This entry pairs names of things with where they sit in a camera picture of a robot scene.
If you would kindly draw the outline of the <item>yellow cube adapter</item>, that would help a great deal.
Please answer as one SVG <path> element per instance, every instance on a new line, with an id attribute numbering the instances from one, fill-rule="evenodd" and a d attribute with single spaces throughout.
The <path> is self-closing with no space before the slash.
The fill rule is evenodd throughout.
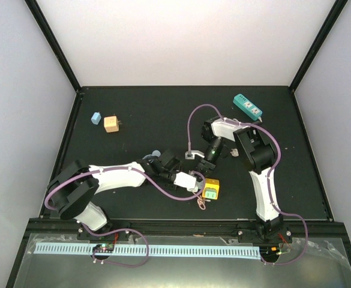
<path id="1" fill-rule="evenodd" d="M 219 195 L 219 190 L 220 190 L 220 182 L 219 182 L 219 180 L 217 180 L 217 179 L 211 179 L 211 178 L 206 178 L 205 186 L 204 186 L 203 191 L 202 191 L 202 197 L 203 197 L 204 191 L 205 191 L 207 188 L 216 189 L 216 190 L 218 191 L 218 195 Z"/>

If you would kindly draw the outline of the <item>teal power strip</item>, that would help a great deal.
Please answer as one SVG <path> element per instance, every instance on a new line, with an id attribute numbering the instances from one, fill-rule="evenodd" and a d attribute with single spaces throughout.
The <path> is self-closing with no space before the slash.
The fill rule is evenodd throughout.
<path id="1" fill-rule="evenodd" d="M 262 110 L 260 110 L 243 94 L 238 94 L 234 96 L 233 104 L 254 121 L 259 120 L 263 115 Z"/>

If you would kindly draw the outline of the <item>peach dragon cube adapter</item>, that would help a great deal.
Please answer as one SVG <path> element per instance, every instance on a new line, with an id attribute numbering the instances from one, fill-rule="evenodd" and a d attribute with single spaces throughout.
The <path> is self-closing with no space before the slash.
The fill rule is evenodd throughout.
<path id="1" fill-rule="evenodd" d="M 107 116 L 103 120 L 104 129 L 107 133 L 115 133 L 119 131 L 119 126 L 122 122 L 117 118 L 117 116 Z"/>

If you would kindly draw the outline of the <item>small blue plug adapter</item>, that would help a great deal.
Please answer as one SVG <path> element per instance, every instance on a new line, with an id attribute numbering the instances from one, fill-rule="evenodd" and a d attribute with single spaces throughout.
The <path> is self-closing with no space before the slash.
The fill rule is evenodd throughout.
<path id="1" fill-rule="evenodd" d="M 101 114 L 100 114 L 100 112 L 94 112 L 94 114 L 91 117 L 91 122 L 94 125 L 98 125 L 100 123 L 100 121 L 101 121 Z"/>

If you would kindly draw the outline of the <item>green cube adapter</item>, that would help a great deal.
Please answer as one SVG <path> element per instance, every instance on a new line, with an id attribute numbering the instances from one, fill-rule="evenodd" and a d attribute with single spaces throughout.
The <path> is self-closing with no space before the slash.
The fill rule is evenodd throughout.
<path id="1" fill-rule="evenodd" d="M 218 199 L 218 191 L 216 189 L 207 188 L 204 191 L 203 197 L 206 199 L 210 199 L 210 200 L 217 200 Z"/>

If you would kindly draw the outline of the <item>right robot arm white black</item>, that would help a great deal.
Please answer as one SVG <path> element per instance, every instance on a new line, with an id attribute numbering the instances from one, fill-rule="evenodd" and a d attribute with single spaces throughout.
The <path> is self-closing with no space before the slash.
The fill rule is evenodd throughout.
<path id="1" fill-rule="evenodd" d="M 217 166 L 224 142 L 234 142 L 239 158 L 253 182 L 256 197 L 256 235 L 261 241 L 269 242 L 282 228 L 283 216 L 278 212 L 272 171 L 277 160 L 277 150 L 259 127 L 260 121 L 247 124 L 218 116 L 206 120 L 201 136 L 208 142 L 208 147 L 197 165 L 197 171 L 205 177 L 209 176 Z"/>

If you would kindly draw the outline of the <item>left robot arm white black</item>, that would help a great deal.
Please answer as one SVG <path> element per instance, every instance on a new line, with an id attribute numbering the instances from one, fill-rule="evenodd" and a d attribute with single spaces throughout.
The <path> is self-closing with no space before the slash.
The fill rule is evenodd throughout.
<path id="1" fill-rule="evenodd" d="M 148 181 L 147 176 L 174 188 L 181 167 L 181 160 L 170 150 L 118 166 L 87 165 L 76 160 L 49 183 L 45 206 L 55 210 L 60 219 L 75 219 L 98 239 L 106 239 L 111 235 L 112 225 L 104 210 L 92 203 L 94 195 L 117 188 L 139 187 Z"/>

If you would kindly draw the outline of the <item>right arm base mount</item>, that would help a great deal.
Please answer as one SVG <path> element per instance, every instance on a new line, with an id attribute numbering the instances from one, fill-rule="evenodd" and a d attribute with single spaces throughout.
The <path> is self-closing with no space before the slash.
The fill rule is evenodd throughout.
<path id="1" fill-rule="evenodd" d="M 236 225 L 238 241 L 252 244 L 277 245 L 283 241 L 280 235 L 291 243 L 290 237 L 286 234 L 288 230 L 288 226 L 284 224 L 269 231 L 256 221 L 242 221 Z"/>

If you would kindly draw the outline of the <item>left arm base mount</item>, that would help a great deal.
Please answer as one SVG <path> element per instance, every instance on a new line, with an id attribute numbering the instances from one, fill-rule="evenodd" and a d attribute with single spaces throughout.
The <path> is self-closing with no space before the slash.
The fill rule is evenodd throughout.
<path id="1" fill-rule="evenodd" d="M 93 231 L 93 233 L 96 234 L 105 234 L 113 230 L 118 230 L 118 229 L 123 229 L 121 232 L 114 233 L 112 235 L 106 235 L 106 236 L 94 236 L 90 234 L 82 225 L 81 222 L 78 220 L 76 221 L 76 225 L 78 228 L 78 235 L 77 238 L 78 240 L 89 240 L 90 242 L 100 242 L 100 241 L 106 241 L 106 242 L 112 242 L 112 241 L 126 241 L 131 234 L 131 232 L 126 231 L 125 229 L 132 228 L 132 222 L 127 221 L 127 220 L 113 220 L 110 223 L 107 223 L 105 226 L 102 228 Z"/>

